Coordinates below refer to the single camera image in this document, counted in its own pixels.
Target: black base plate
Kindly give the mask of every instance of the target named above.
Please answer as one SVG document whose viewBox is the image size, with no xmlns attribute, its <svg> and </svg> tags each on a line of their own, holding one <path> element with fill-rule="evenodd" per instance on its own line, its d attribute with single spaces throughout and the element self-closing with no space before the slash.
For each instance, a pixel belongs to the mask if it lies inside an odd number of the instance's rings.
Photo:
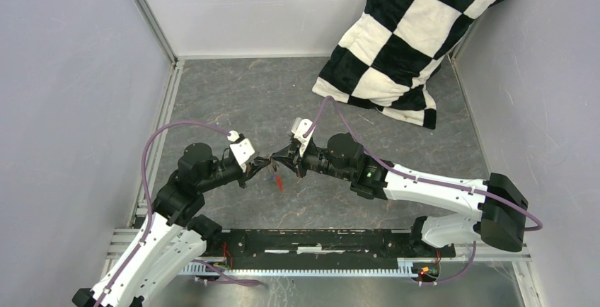
<svg viewBox="0 0 600 307">
<path fill-rule="evenodd" d="M 231 229 L 210 239 L 205 257 L 222 257 L 223 245 L 234 269 L 252 270 L 360 270 L 396 269 L 398 258 L 455 257 L 454 246 L 410 247 L 410 234 L 393 229 Z M 318 247 L 343 253 L 300 253 L 299 247 Z M 266 253 L 266 250 L 289 251 Z"/>
</svg>

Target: black and white checkered fabric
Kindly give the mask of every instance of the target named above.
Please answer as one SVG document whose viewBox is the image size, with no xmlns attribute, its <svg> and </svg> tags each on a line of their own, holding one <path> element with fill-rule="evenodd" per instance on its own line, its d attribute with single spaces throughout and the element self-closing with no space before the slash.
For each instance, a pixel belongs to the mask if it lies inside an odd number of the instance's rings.
<svg viewBox="0 0 600 307">
<path fill-rule="evenodd" d="M 320 72 L 313 92 L 435 128 L 425 88 L 473 20 L 502 0 L 367 0 Z"/>
</svg>

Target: gray wall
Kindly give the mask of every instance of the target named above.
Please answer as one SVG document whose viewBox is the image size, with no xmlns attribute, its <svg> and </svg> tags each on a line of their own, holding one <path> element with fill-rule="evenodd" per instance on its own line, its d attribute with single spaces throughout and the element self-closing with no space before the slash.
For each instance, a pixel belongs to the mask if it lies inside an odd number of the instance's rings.
<svg viewBox="0 0 600 307">
<path fill-rule="evenodd" d="M 169 63 L 133 0 L 0 0 L 0 306 L 70 306 L 124 226 Z"/>
<path fill-rule="evenodd" d="M 549 306 L 598 306 L 599 0 L 508 0 L 458 56 L 492 171 L 545 228 L 529 233 Z"/>
<path fill-rule="evenodd" d="M 148 0 L 175 52 L 330 54 L 366 0 Z"/>
</svg>

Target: marble-patterned floor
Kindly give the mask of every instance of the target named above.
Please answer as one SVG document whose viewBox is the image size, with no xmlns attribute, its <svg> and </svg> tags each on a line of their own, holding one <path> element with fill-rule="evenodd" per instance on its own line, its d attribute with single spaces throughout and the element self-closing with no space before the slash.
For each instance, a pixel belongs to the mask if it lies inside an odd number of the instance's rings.
<svg viewBox="0 0 600 307">
<path fill-rule="evenodd" d="M 211 59 L 186 61 L 171 122 L 201 120 L 244 133 L 261 155 L 286 146 L 296 117 L 313 119 L 322 98 L 311 92 L 327 58 Z M 437 102 L 437 128 L 395 121 L 375 110 L 341 105 L 354 131 L 380 157 L 415 170 L 460 178 L 488 174 L 473 124 L 448 61 L 427 82 Z M 332 108 L 325 111 L 313 138 L 324 146 L 345 132 Z M 207 129 L 177 127 L 166 138 L 155 188 L 175 169 L 184 148 L 209 144 L 220 157 L 227 140 Z M 281 169 L 280 192 L 268 172 L 242 190 L 237 183 L 205 194 L 204 215 L 224 228 L 407 228 L 416 217 L 446 211 L 414 202 L 367 200 L 350 184 L 309 173 L 298 179 Z"/>
</svg>

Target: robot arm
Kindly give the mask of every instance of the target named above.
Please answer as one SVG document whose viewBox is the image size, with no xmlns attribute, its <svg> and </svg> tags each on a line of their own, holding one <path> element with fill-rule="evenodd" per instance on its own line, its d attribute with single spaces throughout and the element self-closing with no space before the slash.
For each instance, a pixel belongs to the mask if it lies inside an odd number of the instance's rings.
<svg viewBox="0 0 600 307">
<path fill-rule="evenodd" d="M 179 271 L 207 248 L 207 240 L 221 227 L 200 215 L 204 192 L 237 181 L 246 186 L 270 160 L 256 156 L 252 144 L 243 135 L 231 132 L 231 153 L 218 159 L 210 146 L 188 146 L 178 161 L 178 169 L 158 191 L 153 202 L 152 225 L 148 218 L 116 265 L 92 289 L 80 289 L 73 302 L 80 307 L 139 307 L 162 290 Z M 144 242 L 146 228 L 150 234 Z M 175 245 L 166 250 L 171 241 Z M 126 259 L 136 249 L 130 262 Z M 108 282 L 117 276 L 110 288 Z"/>
<path fill-rule="evenodd" d="M 178 169 L 152 204 L 152 225 L 147 226 L 146 218 L 114 268 L 92 289 L 80 289 L 73 297 L 75 305 L 142 306 L 142 301 L 155 296 L 181 268 L 201 256 L 211 236 L 220 232 L 220 226 L 207 217 L 194 217 L 204 206 L 203 193 L 233 181 L 245 187 L 247 180 L 275 163 L 283 164 L 299 177 L 310 170 L 346 180 L 351 191 L 367 199 L 401 199 L 455 212 L 438 218 L 417 218 L 409 238 L 413 250 L 479 240 L 501 250 L 521 250 L 525 216 L 475 192 L 491 192 L 526 210 L 527 201 L 505 176 L 492 174 L 489 180 L 465 180 L 417 172 L 366 154 L 349 134 L 336 134 L 326 148 L 320 148 L 307 134 L 311 124 L 310 120 L 297 119 L 291 144 L 269 158 L 257 157 L 252 144 L 235 132 L 229 136 L 231 153 L 221 159 L 213 156 L 206 144 L 188 146 L 178 161 Z M 140 242 L 146 228 L 150 228 L 149 237 Z M 173 239 L 175 245 L 166 250 Z M 124 263 L 135 248 L 137 253 L 131 262 Z M 115 276 L 115 283 L 106 288 Z"/>
<path fill-rule="evenodd" d="M 349 181 L 350 190 L 367 199 L 414 201 L 456 212 L 417 219 L 412 227 L 415 246 L 422 242 L 441 248 L 452 243 L 484 241 L 501 250 L 522 249 L 525 216 L 476 193 L 491 192 L 527 210 L 527 200 L 506 176 L 493 173 L 489 180 L 447 178 L 383 161 L 388 168 L 399 170 L 393 173 L 367 155 L 364 147 L 348 133 L 329 138 L 326 148 L 317 147 L 311 133 L 304 137 L 311 124 L 310 120 L 296 119 L 291 144 L 274 153 L 272 160 L 293 170 L 300 178 L 310 170 Z"/>
</svg>

